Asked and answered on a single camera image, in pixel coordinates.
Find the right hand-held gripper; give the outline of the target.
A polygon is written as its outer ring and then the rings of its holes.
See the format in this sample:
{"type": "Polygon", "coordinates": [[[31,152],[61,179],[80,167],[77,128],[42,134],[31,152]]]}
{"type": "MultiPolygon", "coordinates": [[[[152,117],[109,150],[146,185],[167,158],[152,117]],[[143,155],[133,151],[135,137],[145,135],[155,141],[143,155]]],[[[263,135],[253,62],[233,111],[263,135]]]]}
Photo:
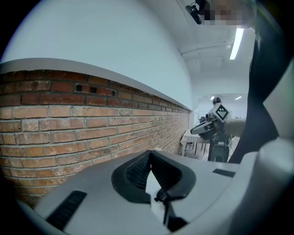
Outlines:
{"type": "Polygon", "coordinates": [[[204,140],[212,139],[217,133],[224,132],[224,122],[230,112],[223,104],[216,104],[205,116],[205,121],[190,130],[191,134],[198,134],[204,140]]]}

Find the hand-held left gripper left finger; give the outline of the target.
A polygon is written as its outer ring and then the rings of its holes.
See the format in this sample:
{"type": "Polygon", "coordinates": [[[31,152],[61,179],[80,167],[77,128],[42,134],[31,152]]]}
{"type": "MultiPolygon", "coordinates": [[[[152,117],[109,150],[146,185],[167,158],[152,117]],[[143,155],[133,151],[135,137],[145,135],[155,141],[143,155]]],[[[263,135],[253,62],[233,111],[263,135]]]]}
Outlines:
{"type": "Polygon", "coordinates": [[[77,190],[86,196],[65,226],[65,233],[164,235],[165,226],[151,211],[150,205],[127,201],[111,182],[112,172],[138,155],[133,153],[86,167],[46,194],[34,210],[47,219],[72,191],[77,190]]]}

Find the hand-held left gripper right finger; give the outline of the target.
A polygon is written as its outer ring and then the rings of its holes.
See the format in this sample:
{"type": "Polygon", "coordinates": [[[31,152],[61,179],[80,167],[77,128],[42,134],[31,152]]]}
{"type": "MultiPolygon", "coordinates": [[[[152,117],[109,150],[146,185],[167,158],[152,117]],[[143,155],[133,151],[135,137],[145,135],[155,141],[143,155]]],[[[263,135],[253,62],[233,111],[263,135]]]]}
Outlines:
{"type": "Polygon", "coordinates": [[[151,153],[151,210],[170,232],[191,225],[228,187],[239,165],[151,153]]]}

